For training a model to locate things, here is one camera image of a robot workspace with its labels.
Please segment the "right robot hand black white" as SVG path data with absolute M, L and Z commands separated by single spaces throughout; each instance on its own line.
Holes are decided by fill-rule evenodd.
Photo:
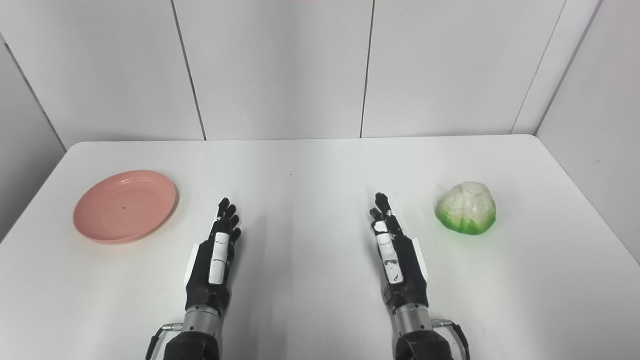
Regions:
M 383 298 L 387 308 L 394 316 L 404 306 L 429 308 L 427 281 L 416 242 L 404 233 L 386 194 L 375 194 L 370 216 L 386 278 Z

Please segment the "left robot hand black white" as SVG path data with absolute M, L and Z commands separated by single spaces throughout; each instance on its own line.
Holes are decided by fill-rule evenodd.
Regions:
M 232 296 L 229 280 L 236 244 L 242 236 L 237 211 L 236 205 L 223 198 L 208 239 L 195 244 L 186 282 L 186 310 L 207 307 L 220 317 L 226 314 Z

